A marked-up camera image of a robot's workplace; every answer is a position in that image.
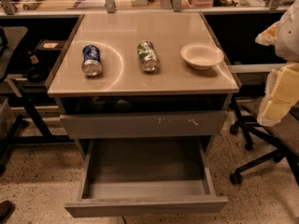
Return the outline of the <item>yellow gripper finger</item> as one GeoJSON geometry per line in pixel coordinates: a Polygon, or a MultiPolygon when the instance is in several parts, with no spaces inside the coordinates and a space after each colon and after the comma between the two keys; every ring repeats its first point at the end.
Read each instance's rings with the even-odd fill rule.
{"type": "Polygon", "coordinates": [[[271,26],[258,34],[255,38],[257,44],[270,46],[276,43],[278,22],[274,22],[271,26]]]}
{"type": "Polygon", "coordinates": [[[258,123],[268,127],[280,123],[298,101],[299,63],[286,63],[280,69],[273,69],[266,80],[258,123]]]}

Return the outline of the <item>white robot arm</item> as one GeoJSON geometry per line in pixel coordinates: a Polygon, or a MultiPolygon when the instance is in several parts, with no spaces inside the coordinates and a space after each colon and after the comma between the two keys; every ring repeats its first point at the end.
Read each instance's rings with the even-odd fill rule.
{"type": "Polygon", "coordinates": [[[289,7],[279,21],[257,35],[255,42],[264,46],[274,45],[276,55],[287,61],[282,68],[270,71],[258,111],[259,124],[274,126],[299,101],[298,7],[289,7]]]}

